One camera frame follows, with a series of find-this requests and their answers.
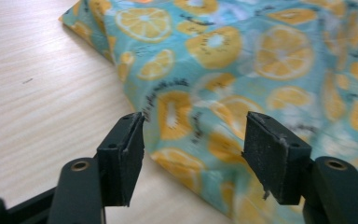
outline metal screw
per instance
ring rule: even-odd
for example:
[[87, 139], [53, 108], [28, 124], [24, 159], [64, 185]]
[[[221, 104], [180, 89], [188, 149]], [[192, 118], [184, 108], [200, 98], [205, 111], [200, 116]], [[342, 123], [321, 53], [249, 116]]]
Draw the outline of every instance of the metal screw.
[[344, 171], [344, 170], [348, 169], [348, 167], [340, 161], [329, 160], [329, 161], [326, 161], [325, 164], [328, 167], [335, 169], [335, 170], [339, 170], [339, 171]]
[[89, 168], [90, 164], [87, 161], [78, 161], [71, 166], [71, 170], [78, 172]]

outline wrinkled cloth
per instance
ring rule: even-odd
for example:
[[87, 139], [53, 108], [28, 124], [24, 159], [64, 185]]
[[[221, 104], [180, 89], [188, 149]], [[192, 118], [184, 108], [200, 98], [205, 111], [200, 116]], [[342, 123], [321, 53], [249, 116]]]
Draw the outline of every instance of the wrinkled cloth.
[[235, 223], [303, 222], [241, 157], [247, 111], [358, 168], [358, 1], [81, 0], [61, 19], [116, 65], [151, 157]]

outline wooden table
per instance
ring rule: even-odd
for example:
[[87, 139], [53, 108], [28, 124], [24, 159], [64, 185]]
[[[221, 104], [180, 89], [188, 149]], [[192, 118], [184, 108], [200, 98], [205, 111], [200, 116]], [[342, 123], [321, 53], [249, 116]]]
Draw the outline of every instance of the wooden table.
[[[114, 66], [58, 21], [76, 0], [0, 0], [0, 197], [54, 187], [131, 112]], [[130, 208], [108, 223], [229, 223], [146, 155]]]

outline teal fabric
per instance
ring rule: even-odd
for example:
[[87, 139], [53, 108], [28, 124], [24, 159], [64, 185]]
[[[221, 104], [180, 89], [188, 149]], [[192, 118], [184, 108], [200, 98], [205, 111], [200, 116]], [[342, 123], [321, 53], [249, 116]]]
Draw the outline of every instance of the teal fabric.
[[115, 63], [151, 157], [236, 223], [303, 220], [241, 159], [248, 110], [358, 168], [358, 1], [82, 0], [62, 21]]

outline black bracket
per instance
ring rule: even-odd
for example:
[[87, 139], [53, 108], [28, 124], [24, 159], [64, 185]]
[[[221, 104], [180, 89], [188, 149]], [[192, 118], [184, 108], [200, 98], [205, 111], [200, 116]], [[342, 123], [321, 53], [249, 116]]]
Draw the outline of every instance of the black bracket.
[[94, 158], [62, 167], [55, 189], [8, 210], [0, 199], [0, 224], [105, 223], [106, 206], [130, 205], [144, 157], [143, 123], [141, 113], [121, 118]]
[[260, 113], [248, 113], [245, 139], [242, 156], [279, 204], [298, 204], [302, 196], [308, 224], [358, 223], [358, 171], [352, 165], [332, 157], [311, 160], [307, 143]]

